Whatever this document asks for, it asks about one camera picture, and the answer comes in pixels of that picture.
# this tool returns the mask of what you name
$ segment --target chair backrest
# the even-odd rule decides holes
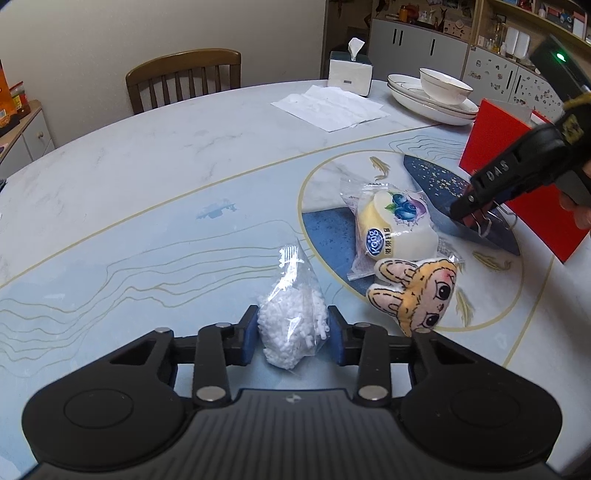
[[[177,101],[183,100],[183,91],[181,89],[180,74],[189,73],[189,98],[195,98],[195,84],[193,81],[193,69],[201,68],[201,86],[204,95],[209,93],[207,87],[207,67],[215,68],[216,92],[222,90],[222,80],[220,76],[220,65],[228,65],[230,70],[230,88],[240,88],[240,52],[227,50],[225,48],[204,48],[201,50],[184,51],[172,55],[166,55],[134,68],[125,76],[129,100],[134,110],[134,115],[142,113],[144,107],[139,92],[139,84],[148,82],[150,89],[150,101],[152,108],[158,108],[156,100],[156,91],[154,90],[154,81],[162,83],[164,104],[170,104],[170,94],[166,76],[174,74],[174,84],[176,86]]]

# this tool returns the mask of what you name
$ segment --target cartoon bunny face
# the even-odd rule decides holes
[[[446,259],[421,264],[385,259],[376,263],[375,274],[397,285],[371,285],[369,302],[394,317],[410,336],[412,331],[432,330],[443,317],[456,286],[457,268]]]

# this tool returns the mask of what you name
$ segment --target red folder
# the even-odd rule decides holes
[[[534,112],[534,115],[548,121],[537,112]],[[482,168],[532,128],[530,116],[531,109],[483,100],[460,160],[460,167],[469,174]],[[587,232],[579,230],[574,224],[573,214],[560,207],[559,193],[554,185],[540,187],[507,202],[507,205],[542,239],[561,262],[565,262]]]

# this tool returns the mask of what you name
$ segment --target orange package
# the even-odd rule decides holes
[[[12,100],[0,61],[0,136],[13,129],[18,123],[17,108]]]

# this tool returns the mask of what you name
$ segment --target metal screw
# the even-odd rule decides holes
[[[222,387],[208,385],[207,387],[201,387],[199,390],[197,390],[196,395],[199,400],[216,401],[225,397],[226,391]]]
[[[381,400],[388,395],[388,390],[380,385],[365,385],[359,389],[358,393],[365,400]]]

